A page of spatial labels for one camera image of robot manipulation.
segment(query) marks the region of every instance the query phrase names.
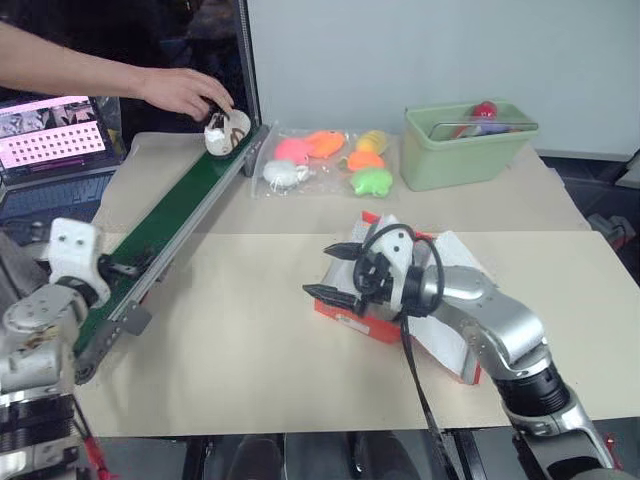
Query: green toy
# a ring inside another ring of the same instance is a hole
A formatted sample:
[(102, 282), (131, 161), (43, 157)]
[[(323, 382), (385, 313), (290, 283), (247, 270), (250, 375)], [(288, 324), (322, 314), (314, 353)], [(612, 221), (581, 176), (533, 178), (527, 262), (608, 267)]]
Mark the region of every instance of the green toy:
[(385, 168), (363, 168), (351, 177), (351, 186), (358, 196), (371, 194), (375, 197), (386, 197), (392, 184), (393, 176)]

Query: laptop screen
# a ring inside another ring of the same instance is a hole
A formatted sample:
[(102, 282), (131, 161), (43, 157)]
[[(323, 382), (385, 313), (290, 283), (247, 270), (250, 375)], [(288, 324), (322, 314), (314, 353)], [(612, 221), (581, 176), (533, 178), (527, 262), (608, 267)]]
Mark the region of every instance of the laptop screen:
[(0, 164), (5, 181), (37, 173), (57, 175), (61, 169), (89, 166), (112, 154), (96, 103), (89, 97), (0, 106)]

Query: person's hand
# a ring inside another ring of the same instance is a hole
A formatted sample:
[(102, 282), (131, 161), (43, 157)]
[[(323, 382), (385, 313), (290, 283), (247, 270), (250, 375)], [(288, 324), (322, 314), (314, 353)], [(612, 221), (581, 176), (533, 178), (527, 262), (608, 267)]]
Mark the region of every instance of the person's hand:
[(154, 107), (186, 113), (203, 120), (209, 113), (208, 98), (225, 112), (231, 112), (233, 99), (213, 77), (188, 68), (144, 68), (139, 98)]

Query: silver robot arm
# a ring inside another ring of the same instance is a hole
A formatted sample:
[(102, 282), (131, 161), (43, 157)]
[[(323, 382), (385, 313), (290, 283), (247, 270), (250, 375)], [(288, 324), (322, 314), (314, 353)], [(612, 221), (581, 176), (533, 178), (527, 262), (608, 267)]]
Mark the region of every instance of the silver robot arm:
[(0, 325), (0, 480), (89, 479), (69, 468), (74, 433), (73, 345), (89, 308), (109, 299), (98, 273), (101, 235), (93, 226), (56, 219), (50, 284), (12, 305)]
[[(413, 264), (419, 240), (404, 224), (373, 225), (364, 243), (325, 249), (328, 255), (354, 262), (358, 295), (323, 284), (303, 289), (358, 315), (371, 303), (405, 316), (428, 315), (437, 298), (438, 269)], [(578, 396), (558, 374), (535, 313), (500, 292), (477, 269), (443, 270), (441, 301), (431, 314), (460, 334), (491, 377), (516, 431), (514, 445), (527, 475), (557, 480), (604, 469), (600, 478), (628, 478), (612, 470), (609, 451)]]
[[(533, 456), (546, 478), (613, 468), (613, 460), (576, 393), (553, 363), (540, 319), (500, 292), (482, 272), (445, 267), (445, 287), (434, 316), (458, 332), (502, 397), (516, 443)], [(421, 300), (431, 302), (437, 272), (429, 267)]]

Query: orange toy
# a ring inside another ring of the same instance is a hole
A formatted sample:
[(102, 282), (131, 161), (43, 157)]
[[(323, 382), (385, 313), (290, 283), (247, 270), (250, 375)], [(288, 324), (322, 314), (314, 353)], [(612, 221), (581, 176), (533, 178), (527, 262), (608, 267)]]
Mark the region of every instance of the orange toy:
[(384, 160), (374, 152), (355, 151), (347, 157), (347, 168), (352, 172), (357, 172), (363, 168), (384, 168)]
[(333, 130), (320, 130), (304, 140), (313, 147), (309, 156), (314, 158), (328, 158), (344, 145), (344, 135)]

